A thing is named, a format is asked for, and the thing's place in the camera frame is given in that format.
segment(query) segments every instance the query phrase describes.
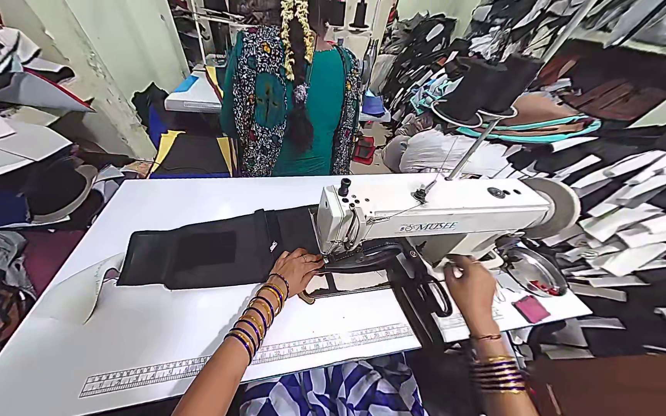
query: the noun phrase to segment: measuring tape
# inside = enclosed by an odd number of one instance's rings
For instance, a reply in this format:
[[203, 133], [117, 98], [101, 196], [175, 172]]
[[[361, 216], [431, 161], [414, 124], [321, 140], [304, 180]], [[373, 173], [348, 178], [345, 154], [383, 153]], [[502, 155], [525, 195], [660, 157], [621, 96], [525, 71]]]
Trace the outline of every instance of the measuring tape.
[[[493, 318], [498, 320], [502, 315], [493, 308]], [[466, 326], [461, 314], [453, 314], [441, 320], [441, 329], [452, 329]], [[318, 354], [319, 352], [344, 349], [349, 346], [373, 344], [375, 342], [393, 340], [412, 336], [413, 330], [408, 324], [393, 324], [375, 326], [345, 332], [343, 334], [312, 337], [305, 340], [290, 341], [281, 344], [264, 345], [259, 348], [252, 365], [271, 363], [287, 358], [301, 357], [303, 355]], [[87, 378], [79, 398], [87, 398], [98, 394], [118, 392], [134, 387], [148, 386], [163, 383], [164, 381], [179, 380], [181, 378], [195, 377], [204, 367], [212, 355], [192, 358], [189, 360], [171, 361], [170, 363], [144, 366], [137, 369], [128, 369], [117, 372], [97, 374]]]

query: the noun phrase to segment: teal fabric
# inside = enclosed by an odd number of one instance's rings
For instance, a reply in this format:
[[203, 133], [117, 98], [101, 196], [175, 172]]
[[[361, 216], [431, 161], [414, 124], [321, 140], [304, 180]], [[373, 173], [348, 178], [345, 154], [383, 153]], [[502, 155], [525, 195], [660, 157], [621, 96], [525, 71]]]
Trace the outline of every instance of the teal fabric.
[[[601, 121], [600, 120], [594, 120], [592, 123], [590, 123], [586, 128], [578, 131], [578, 132], [573, 132], [573, 133], [560, 133], [560, 134], [552, 134], [552, 135], [547, 135], [547, 136], [508, 136], [508, 135], [503, 135], [503, 134], [498, 134], [498, 133], [490, 133], [487, 135], [487, 138], [499, 138], [500, 140], [504, 141], [512, 141], [514, 143], [539, 143], [539, 144], [548, 144], [548, 143], [553, 143], [555, 141], [561, 141], [565, 140], [568, 138], [572, 137], [578, 137], [578, 136], [584, 136], [588, 133], [592, 133], [595, 130], [599, 129], [601, 126]], [[467, 127], [459, 127], [457, 129], [458, 133], [463, 134], [464, 136], [470, 136], [470, 137], [479, 137], [482, 133], [467, 128]]]
[[[223, 108], [220, 124], [228, 137], [237, 139], [233, 115], [232, 80], [237, 65], [237, 54], [241, 50], [242, 38], [238, 36], [233, 52], [229, 56], [224, 82]], [[340, 120], [343, 106], [345, 73], [340, 54], [336, 50], [316, 52], [312, 60], [310, 88], [307, 93], [307, 111], [314, 131], [312, 146], [298, 152], [291, 141], [282, 141], [273, 176], [329, 175], [331, 169], [333, 137]], [[256, 78], [255, 121], [264, 127], [279, 125], [291, 109], [293, 85], [291, 81], [282, 85], [268, 73]], [[283, 94], [286, 94], [286, 107]]]

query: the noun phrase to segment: sewing machine handwheel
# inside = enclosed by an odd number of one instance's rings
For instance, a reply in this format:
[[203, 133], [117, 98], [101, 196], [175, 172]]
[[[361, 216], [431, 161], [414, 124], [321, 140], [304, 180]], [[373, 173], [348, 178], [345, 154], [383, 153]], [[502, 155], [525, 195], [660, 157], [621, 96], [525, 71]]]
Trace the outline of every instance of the sewing machine handwheel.
[[551, 218], [541, 225], [523, 230], [525, 231], [525, 237], [551, 237], [577, 222], [579, 218], [579, 198], [572, 188], [559, 181], [547, 178], [528, 178], [523, 179], [522, 182], [553, 205]]

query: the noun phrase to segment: yellow fabric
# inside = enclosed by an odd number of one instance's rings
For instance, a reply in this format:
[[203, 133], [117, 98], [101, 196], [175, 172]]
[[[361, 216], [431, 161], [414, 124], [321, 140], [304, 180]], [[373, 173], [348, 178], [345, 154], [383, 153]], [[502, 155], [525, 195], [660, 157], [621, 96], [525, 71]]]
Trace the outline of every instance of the yellow fabric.
[[232, 151], [232, 144], [230, 143], [230, 139], [227, 137], [218, 137], [217, 138], [217, 144], [220, 145], [220, 151], [223, 153], [223, 158], [225, 159], [225, 165], [228, 167], [228, 172], [230, 172], [230, 175], [232, 176], [233, 174], [233, 161], [231, 160], [233, 151]]
[[210, 82], [213, 84], [217, 85], [217, 90], [220, 91], [220, 99], [223, 98], [223, 88], [221, 87], [221, 83], [217, 82], [217, 71], [215, 70], [215, 67], [205, 67], [204, 68], [207, 71], [207, 76], [209, 77]]
[[169, 130], [168, 133], [161, 135], [161, 143], [158, 144], [158, 155], [155, 156], [153, 167], [150, 168], [151, 173], [158, 169], [161, 163], [163, 163], [163, 159], [166, 157], [166, 155], [169, 154], [171, 146], [174, 145], [176, 136], [180, 135], [181, 133], [185, 132]]

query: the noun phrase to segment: sewing machine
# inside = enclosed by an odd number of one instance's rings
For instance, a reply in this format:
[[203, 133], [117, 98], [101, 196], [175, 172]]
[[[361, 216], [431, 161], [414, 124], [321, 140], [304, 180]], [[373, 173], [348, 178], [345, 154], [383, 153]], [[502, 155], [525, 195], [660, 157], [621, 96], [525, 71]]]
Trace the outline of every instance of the sewing machine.
[[313, 215], [315, 233], [327, 270], [386, 270], [419, 341], [435, 349], [443, 340], [431, 314], [446, 317], [452, 310], [426, 263], [441, 272], [452, 255], [473, 255], [497, 268], [503, 264], [498, 238], [548, 237], [579, 216], [574, 191], [549, 179], [449, 181], [439, 175], [423, 184], [421, 175], [400, 177], [390, 186], [357, 184], [356, 177], [326, 186]]
[[532, 238], [555, 235], [579, 215], [574, 191], [549, 179], [439, 176], [427, 193], [424, 187], [407, 175], [396, 187], [362, 186], [355, 178], [326, 186], [315, 222], [321, 252], [330, 258], [368, 240], [405, 237], [438, 267], [449, 255], [482, 258], [495, 240], [517, 231]]

